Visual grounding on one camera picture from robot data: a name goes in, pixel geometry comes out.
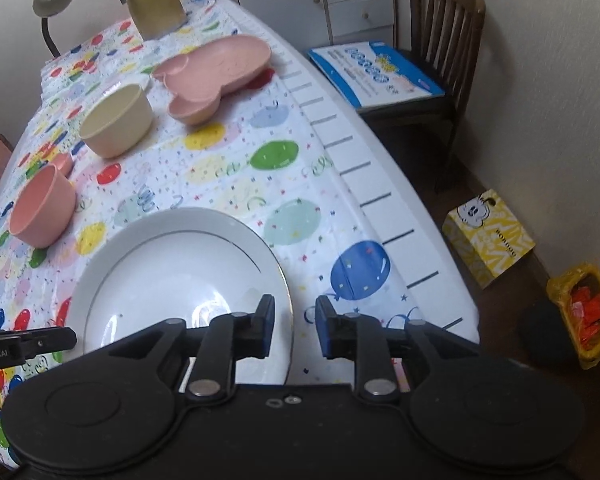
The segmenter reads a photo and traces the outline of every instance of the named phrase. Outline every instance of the white ceramic plate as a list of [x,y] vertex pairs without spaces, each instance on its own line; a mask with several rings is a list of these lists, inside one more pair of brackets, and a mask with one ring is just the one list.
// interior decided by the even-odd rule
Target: white ceramic plate
[[128,225],[90,261],[66,319],[78,343],[64,356],[74,359],[170,317],[192,328],[221,314],[251,313],[263,294],[276,300],[269,357],[239,361],[236,381],[283,384],[293,318],[285,278],[269,247],[218,211],[157,212]]

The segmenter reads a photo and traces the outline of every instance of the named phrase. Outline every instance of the tablecloth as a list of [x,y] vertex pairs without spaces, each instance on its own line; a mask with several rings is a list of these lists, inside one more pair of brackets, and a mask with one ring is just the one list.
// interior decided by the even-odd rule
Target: tablecloth
[[[139,41],[133,26],[119,23],[96,36],[101,40],[76,47],[42,71],[43,105],[14,153],[19,164],[4,177],[0,196],[0,330],[64,325],[81,273],[98,248],[130,222],[168,208],[214,208],[259,234],[285,273],[294,306],[288,382],[351,382],[351,362],[328,362],[320,355],[315,298],[327,294],[338,312],[370,314],[391,327],[420,313],[272,68],[224,97],[212,120],[197,128],[168,116],[171,95],[153,81],[147,95],[154,124],[136,147],[115,160],[100,159],[79,140],[86,111],[102,89],[125,73],[150,72],[149,67],[173,54],[240,33],[213,0],[183,3],[189,24],[163,40],[132,46]],[[120,48],[122,52],[107,56]],[[77,208],[60,240],[33,250],[9,234],[10,211],[26,181],[59,152],[74,156],[70,179],[78,193]],[[0,407],[23,380],[61,361],[56,353],[0,370]],[[0,460],[14,465],[1,421]]]

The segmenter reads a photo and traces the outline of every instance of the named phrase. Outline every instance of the workbook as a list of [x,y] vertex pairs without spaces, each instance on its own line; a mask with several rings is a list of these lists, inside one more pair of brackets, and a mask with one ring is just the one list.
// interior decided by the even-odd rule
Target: workbook
[[308,56],[357,110],[445,94],[383,41],[312,48]]

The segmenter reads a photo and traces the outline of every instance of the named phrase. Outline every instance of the yellow bag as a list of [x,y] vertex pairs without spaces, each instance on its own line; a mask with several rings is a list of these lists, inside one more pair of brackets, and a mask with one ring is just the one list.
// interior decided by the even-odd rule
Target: yellow bag
[[600,292],[600,270],[590,263],[580,264],[558,278],[550,279],[546,284],[546,293],[551,301],[560,308],[562,320],[569,330],[571,341],[578,353],[580,366],[586,370],[600,361],[600,331],[592,336],[590,348],[584,348],[580,343],[578,327],[574,324],[571,315],[571,291],[576,286],[588,286],[591,295],[595,296]]

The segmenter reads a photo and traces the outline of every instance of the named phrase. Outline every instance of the beige bowl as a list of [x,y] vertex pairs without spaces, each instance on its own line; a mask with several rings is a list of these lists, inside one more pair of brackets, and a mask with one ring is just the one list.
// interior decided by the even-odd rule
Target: beige bowl
[[80,138],[97,155],[111,158],[135,146],[153,119],[142,87],[126,85],[96,103],[80,126]]

